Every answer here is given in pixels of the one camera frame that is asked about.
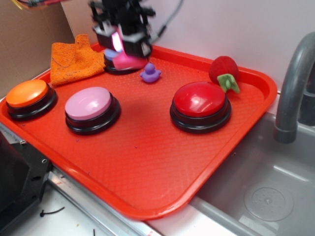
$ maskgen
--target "red button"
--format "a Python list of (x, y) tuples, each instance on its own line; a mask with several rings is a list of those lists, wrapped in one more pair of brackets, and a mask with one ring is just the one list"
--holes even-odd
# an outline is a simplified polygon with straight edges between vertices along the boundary
[(176, 109), (189, 117), (207, 117), (224, 105), (225, 93), (214, 83), (194, 82), (184, 85), (174, 95)]

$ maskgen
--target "orange towel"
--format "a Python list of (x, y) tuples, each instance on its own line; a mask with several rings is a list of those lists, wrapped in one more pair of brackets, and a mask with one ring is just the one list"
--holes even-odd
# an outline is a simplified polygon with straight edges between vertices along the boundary
[(85, 79), (104, 71), (104, 54), (92, 50), (88, 36), (76, 36), (74, 44), (53, 43), (50, 80), (53, 85)]

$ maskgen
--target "strawberry toy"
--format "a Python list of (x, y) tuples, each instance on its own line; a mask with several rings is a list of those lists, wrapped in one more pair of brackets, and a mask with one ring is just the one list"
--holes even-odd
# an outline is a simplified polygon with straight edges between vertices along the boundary
[(239, 70), (235, 61), (228, 56), (220, 56), (212, 62), (209, 77), (213, 83), (220, 85), (224, 92), (229, 89), (240, 92), (237, 85)]

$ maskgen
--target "sink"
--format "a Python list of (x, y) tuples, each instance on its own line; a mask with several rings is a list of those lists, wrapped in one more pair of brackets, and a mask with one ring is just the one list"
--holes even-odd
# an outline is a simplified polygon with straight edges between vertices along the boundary
[(237, 235), (315, 235), (315, 129), (299, 124), (280, 144), (274, 122), (264, 114), (191, 205)]

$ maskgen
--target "red tray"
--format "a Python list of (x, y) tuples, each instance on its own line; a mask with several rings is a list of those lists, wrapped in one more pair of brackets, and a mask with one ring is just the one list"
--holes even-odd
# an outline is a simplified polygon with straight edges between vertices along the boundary
[[(102, 50), (97, 44), (93, 48)], [(139, 220), (166, 216), (190, 201), (272, 104), (277, 87), (268, 76), (240, 68), (241, 93), (227, 92), (228, 124), (209, 134), (189, 134), (172, 124), (171, 102), (181, 86), (210, 80), (212, 60), (161, 47), (154, 47), (150, 60), (162, 71), (156, 83), (142, 81), (140, 72), (102, 73), (55, 87), (56, 106), (30, 121), (13, 121), (4, 99), (0, 122), (120, 213)], [(37, 79), (50, 82), (50, 72)], [(65, 103), (94, 86), (108, 89), (122, 114), (108, 130), (76, 135), (65, 124)]]

